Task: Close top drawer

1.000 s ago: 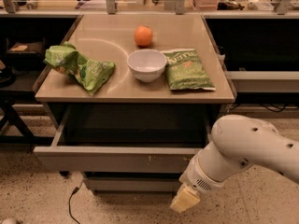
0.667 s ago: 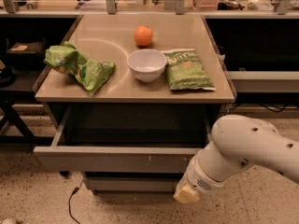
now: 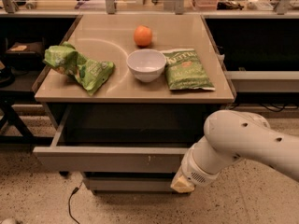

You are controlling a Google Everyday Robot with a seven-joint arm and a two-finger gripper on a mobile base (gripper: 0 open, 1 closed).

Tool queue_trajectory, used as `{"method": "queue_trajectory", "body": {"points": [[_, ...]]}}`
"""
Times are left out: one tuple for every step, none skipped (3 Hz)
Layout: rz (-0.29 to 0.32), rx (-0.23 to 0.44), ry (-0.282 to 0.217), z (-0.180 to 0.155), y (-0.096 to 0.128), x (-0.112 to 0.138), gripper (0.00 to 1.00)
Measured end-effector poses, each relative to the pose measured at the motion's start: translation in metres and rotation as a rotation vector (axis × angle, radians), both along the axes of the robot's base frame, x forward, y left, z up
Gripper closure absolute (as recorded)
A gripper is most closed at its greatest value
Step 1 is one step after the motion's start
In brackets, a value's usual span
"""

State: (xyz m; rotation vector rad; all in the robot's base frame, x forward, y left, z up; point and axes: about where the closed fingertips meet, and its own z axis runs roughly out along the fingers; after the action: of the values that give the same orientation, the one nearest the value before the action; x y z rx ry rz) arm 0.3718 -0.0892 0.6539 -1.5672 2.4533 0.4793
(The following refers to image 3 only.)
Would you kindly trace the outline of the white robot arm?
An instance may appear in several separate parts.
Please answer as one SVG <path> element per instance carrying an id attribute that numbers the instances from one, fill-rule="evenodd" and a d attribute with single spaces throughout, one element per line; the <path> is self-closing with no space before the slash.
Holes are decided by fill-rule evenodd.
<path id="1" fill-rule="evenodd" d="M 194 191 L 217 179 L 221 170 L 244 159 L 260 162 L 299 181 L 299 138 L 279 133 L 255 113 L 220 110 L 204 123 L 204 136 L 185 153 L 171 188 Z"/>

